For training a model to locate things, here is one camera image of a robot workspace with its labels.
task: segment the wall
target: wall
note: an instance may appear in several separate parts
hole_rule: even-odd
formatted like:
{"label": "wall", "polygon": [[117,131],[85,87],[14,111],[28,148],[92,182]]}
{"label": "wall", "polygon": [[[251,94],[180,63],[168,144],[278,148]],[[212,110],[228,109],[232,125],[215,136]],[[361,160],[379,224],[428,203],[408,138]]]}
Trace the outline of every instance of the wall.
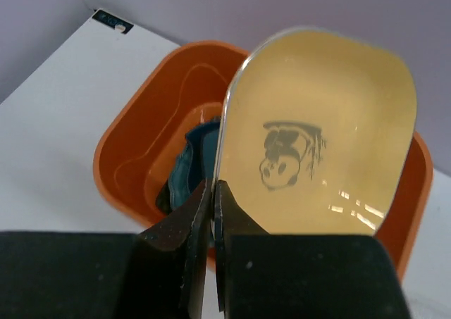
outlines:
{"label": "wall", "polygon": [[450,0],[85,0],[176,41],[222,39],[247,49],[292,25],[317,25],[396,51],[416,81],[417,130],[451,173]]}
{"label": "wall", "polygon": [[92,13],[82,0],[0,0],[0,103]]}

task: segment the orange container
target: orange container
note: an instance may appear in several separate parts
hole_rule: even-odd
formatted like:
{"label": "orange container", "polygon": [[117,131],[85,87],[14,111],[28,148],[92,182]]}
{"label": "orange container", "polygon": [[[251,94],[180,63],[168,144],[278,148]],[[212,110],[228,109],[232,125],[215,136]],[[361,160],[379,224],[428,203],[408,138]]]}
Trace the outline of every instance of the orange container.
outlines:
{"label": "orange container", "polygon": [[[155,200],[185,134],[221,114],[247,52],[222,42],[186,44],[167,55],[101,138],[94,179],[104,198],[146,227],[164,214]],[[415,133],[388,217],[377,233],[403,277],[432,183],[428,149]],[[210,251],[210,264],[214,252]]]}

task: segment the white table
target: white table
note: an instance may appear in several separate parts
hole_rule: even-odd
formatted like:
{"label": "white table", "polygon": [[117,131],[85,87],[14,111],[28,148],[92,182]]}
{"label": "white table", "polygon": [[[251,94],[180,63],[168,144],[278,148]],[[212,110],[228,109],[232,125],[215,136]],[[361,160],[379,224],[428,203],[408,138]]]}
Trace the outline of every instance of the white table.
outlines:
{"label": "white table", "polygon": [[[105,129],[176,47],[138,26],[122,35],[88,20],[0,104],[0,230],[142,230],[101,198],[92,159]],[[417,299],[440,308],[449,298],[449,199],[451,178],[436,172],[404,283],[426,314]],[[211,271],[203,317],[222,318]]]}

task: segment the cartoon print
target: cartoon print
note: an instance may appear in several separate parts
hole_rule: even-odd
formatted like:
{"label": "cartoon print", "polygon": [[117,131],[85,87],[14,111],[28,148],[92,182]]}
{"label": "cartoon print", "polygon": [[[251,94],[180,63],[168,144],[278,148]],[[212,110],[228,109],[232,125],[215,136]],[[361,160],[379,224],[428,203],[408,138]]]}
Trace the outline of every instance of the cartoon print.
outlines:
{"label": "cartoon print", "polygon": [[309,159],[306,170],[314,176],[315,163],[323,157],[326,140],[321,129],[306,123],[273,121],[264,123],[268,130],[265,138],[265,158],[260,163],[261,181],[270,191],[296,184],[304,157]]}

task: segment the printed image on plate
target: printed image on plate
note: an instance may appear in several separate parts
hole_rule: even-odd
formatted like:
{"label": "printed image on plate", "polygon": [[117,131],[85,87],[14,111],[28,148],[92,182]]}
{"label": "printed image on plate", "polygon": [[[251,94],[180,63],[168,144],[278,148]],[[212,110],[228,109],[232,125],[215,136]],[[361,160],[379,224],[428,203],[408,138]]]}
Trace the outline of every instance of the printed image on plate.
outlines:
{"label": "printed image on plate", "polygon": [[374,234],[415,118],[413,79],[397,56],[325,31],[287,30],[229,86],[216,178],[270,233]]}

